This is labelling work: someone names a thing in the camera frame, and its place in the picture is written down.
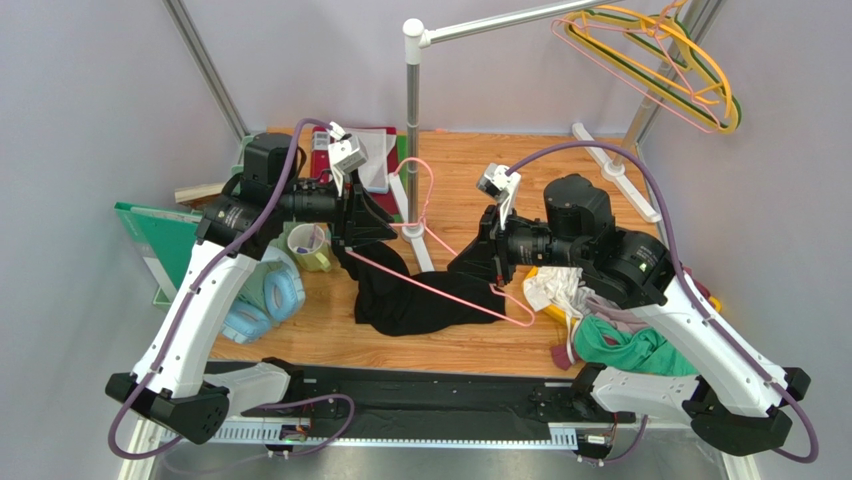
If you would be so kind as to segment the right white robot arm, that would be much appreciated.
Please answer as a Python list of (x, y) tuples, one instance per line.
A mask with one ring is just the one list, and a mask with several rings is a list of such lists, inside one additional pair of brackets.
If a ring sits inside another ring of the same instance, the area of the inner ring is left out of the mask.
[(688, 425), (716, 449), (748, 456), (782, 447), (792, 429), (785, 407), (810, 384), (799, 368), (763, 359), (716, 314), (655, 237), (617, 226), (609, 195), (571, 174), (551, 181), (545, 220), (514, 209), (520, 177), (494, 166), (478, 181), (493, 199), (476, 238), (449, 264), (503, 286), (519, 265), (575, 267), (596, 294), (661, 333), (695, 368), (692, 375), (630, 373), (588, 362), (572, 389), (597, 412), (632, 412)]

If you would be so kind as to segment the black tank top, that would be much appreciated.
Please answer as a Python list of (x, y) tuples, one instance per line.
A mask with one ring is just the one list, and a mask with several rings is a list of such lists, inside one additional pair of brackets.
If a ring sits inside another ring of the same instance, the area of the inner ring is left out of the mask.
[(383, 335), (423, 335), (455, 325), (491, 324), (506, 313), (504, 298), (487, 282), (441, 271), (411, 274), (403, 258), (385, 243), (351, 252), (334, 246), (332, 252), (358, 284), (355, 322)]

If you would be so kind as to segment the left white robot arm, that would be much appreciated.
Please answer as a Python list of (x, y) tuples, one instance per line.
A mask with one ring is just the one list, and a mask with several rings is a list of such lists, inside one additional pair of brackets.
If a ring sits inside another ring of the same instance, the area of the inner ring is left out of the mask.
[(231, 304), (273, 255), (286, 223), (324, 223), (341, 247), (395, 238), (391, 215), (359, 179), (364, 146), (351, 133), (332, 138), (327, 183), (290, 174), (294, 136), (263, 133), (246, 146), (242, 172), (203, 211), (187, 273), (157, 336), (130, 372), (107, 382), (106, 394), (124, 411), (203, 444), (228, 417), (284, 399), (291, 368), (281, 360), (216, 375), (206, 365)]

